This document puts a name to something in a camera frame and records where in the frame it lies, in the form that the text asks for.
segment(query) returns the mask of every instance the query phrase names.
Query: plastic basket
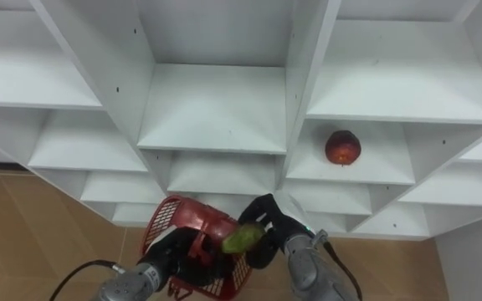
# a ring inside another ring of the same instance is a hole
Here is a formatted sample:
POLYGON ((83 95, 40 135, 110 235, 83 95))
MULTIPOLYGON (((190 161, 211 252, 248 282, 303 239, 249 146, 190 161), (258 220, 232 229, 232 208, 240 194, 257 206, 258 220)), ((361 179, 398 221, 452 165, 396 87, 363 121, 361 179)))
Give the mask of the plastic basket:
MULTIPOLYGON (((204 236, 209 236, 216 246, 237 227, 237 222, 229 215, 213 207, 202 204, 190 198, 182 196, 170 196, 157 208, 154 216, 148 224, 142 240, 141 253, 144 256, 148 246, 170 226, 191 227, 200 230, 188 256, 199 256, 204 264, 211 258, 206 254, 201 244, 204 236)), ((196 287, 182 280, 172 277, 168 284, 168 296, 174 296, 175 300, 182 300, 193 291, 202 293, 216 300, 230 300, 234 298, 249 279, 251 268, 245 262, 243 256, 235 256, 235 269, 231 277, 217 279, 206 287, 196 287)))

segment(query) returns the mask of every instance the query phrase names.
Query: apple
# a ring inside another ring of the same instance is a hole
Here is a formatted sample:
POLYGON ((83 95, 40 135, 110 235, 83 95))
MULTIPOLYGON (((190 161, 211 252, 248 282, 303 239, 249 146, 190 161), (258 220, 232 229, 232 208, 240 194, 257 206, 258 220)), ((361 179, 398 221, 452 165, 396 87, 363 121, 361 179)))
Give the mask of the apple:
POLYGON ((361 152, 360 141, 349 130, 335 131, 325 145, 326 159, 343 166, 356 161, 361 152))

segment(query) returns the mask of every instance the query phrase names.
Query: robotic hand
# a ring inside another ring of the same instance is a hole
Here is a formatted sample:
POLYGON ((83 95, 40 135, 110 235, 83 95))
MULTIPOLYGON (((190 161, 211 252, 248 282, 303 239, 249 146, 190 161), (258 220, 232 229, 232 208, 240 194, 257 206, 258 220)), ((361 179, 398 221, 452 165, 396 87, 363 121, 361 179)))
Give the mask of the robotic hand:
POLYGON ((315 248, 323 242, 326 251, 355 285, 358 299, 362 293, 354 276, 337 257, 326 240, 326 233, 315 235, 294 218, 286 216, 278 207, 273 195, 259 196, 245 209, 238 220, 239 224, 259 222, 267 229, 264 236, 247 252, 247 263, 252 268, 265 268, 280 249, 286 256, 290 270, 291 286, 294 294, 305 301, 353 301, 336 273, 326 263, 315 248))
POLYGON ((113 268, 120 275, 104 282, 93 300, 145 301, 153 293, 162 290, 171 276, 187 281, 206 279, 205 274, 209 271, 200 266, 198 261, 187 257, 197 235, 198 230, 189 227, 168 228, 151 243, 146 255, 133 269, 124 271, 122 268, 113 268), (196 276, 194 271, 202 274, 196 276))

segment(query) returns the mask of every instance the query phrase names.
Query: white shelving unit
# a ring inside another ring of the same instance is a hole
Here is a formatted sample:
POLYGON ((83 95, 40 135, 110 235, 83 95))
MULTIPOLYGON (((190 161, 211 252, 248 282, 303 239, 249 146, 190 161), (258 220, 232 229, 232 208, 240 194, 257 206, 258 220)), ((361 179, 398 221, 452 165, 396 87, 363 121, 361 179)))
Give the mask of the white shelving unit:
POLYGON ((124 226, 174 193, 340 237, 482 218, 482 0, 182 1, 0 2, 0 151, 124 226))

